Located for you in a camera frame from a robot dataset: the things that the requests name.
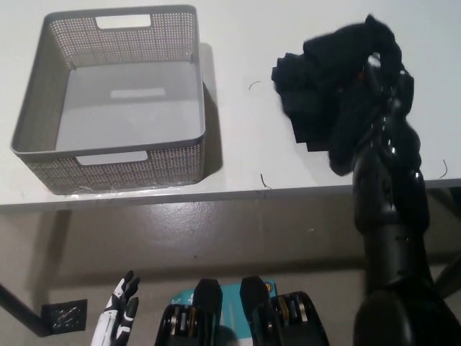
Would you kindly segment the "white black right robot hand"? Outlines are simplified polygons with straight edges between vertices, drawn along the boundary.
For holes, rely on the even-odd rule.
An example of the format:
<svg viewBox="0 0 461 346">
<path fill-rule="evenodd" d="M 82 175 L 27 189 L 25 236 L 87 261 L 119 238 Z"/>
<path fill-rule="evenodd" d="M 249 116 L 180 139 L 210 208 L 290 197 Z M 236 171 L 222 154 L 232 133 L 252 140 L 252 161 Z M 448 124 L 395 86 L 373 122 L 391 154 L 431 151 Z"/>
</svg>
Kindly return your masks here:
<svg viewBox="0 0 461 346">
<path fill-rule="evenodd" d="M 400 66 L 391 81 L 382 69 L 380 54 L 373 53 L 368 57 L 362 75 L 379 108 L 392 117 L 405 120 L 413 105 L 415 82 L 404 66 Z"/>
</svg>

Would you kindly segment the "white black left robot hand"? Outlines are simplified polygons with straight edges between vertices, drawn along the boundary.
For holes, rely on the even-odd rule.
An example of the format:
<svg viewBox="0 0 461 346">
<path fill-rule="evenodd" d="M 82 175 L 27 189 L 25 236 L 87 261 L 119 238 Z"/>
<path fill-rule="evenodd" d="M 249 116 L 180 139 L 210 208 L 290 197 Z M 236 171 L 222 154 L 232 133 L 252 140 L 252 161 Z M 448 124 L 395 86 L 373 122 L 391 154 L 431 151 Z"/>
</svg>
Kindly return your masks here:
<svg viewBox="0 0 461 346">
<path fill-rule="evenodd" d="M 119 281 L 94 330 L 91 346 L 126 346 L 138 311 L 140 278 L 128 271 Z"/>
</svg>

